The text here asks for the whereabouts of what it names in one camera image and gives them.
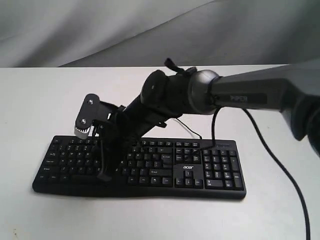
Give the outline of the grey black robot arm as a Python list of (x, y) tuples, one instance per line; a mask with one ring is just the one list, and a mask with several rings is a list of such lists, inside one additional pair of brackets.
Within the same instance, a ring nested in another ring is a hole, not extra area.
[(216, 116), (225, 107), (278, 111), (296, 140), (307, 137), (320, 151), (318, 59), (229, 76), (183, 69), (170, 59), (165, 65), (174, 75), (152, 72), (128, 106), (99, 103), (92, 122), (101, 140), (101, 180), (112, 179), (125, 150), (152, 128), (184, 114)]

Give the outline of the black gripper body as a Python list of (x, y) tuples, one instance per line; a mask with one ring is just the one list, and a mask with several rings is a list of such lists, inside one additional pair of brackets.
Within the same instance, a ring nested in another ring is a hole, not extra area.
[(94, 133), (103, 153), (122, 153), (141, 135), (125, 106), (100, 106), (93, 119)]

